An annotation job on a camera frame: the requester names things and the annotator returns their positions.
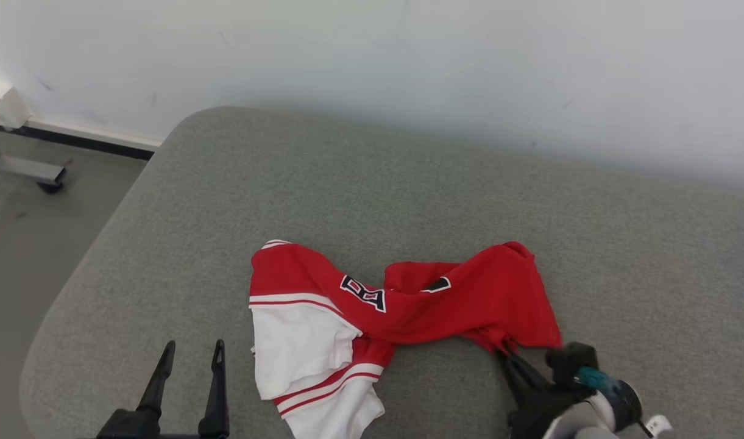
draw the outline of red stripe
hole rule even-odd
[[[329,311],[333,312],[334,314],[338,316],[342,316],[340,312],[336,311],[336,309],[331,308],[329,305],[325,305],[325,303],[320,302],[313,302],[311,300],[288,300],[286,302],[250,302],[250,305],[288,305],[290,303],[311,303],[313,305],[323,306],[325,309],[328,309]]]
[[[316,396],[315,398],[308,399],[308,400],[306,400],[304,402],[300,402],[300,403],[298,403],[298,404],[296,404],[296,405],[294,405],[292,407],[288,407],[287,409],[285,409],[282,412],[280,412],[280,416],[285,416],[285,413],[288,413],[288,412],[290,412],[293,409],[297,409],[297,408],[299,408],[299,407],[301,407],[303,405],[307,405],[307,404],[316,402],[316,401],[318,401],[320,399],[327,398],[327,397],[335,394],[336,392],[341,391],[341,389],[344,387],[344,384],[347,383],[347,381],[350,380],[350,378],[352,378],[352,377],[371,377],[371,378],[377,378],[377,379],[379,379],[380,378],[380,375],[375,375],[374,373],[369,373],[369,372],[353,373],[352,375],[350,375],[350,377],[345,378],[345,380],[342,381],[342,384],[340,384],[339,387],[336,387],[335,389],[333,389],[333,391],[330,391],[327,394],[322,394],[321,396]]]

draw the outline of metal stand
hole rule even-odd
[[[35,181],[42,191],[54,194],[63,188],[63,177],[66,174],[66,169],[48,163],[18,159],[1,154],[0,151],[0,173],[28,178]]]

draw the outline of gray cushion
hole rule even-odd
[[[249,351],[249,259],[271,238],[370,284],[394,261],[520,241],[565,340],[594,344],[647,415],[744,437],[743,195],[236,108],[180,123],[60,293],[21,378],[32,431],[93,437],[175,339],[161,425],[194,432],[223,338],[233,437],[290,437]],[[511,395],[468,341],[401,347],[375,387],[386,414],[367,437],[506,434]]]

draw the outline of floor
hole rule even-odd
[[[129,191],[145,161],[0,133],[0,150],[62,164],[65,187],[0,176],[0,437],[32,437],[18,383],[52,301]]]

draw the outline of basketball jersey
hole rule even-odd
[[[381,288],[288,241],[267,242],[252,266],[255,381],[296,439],[360,438],[384,414],[372,383],[397,344],[561,346],[534,256],[517,242],[462,264],[391,264]]]

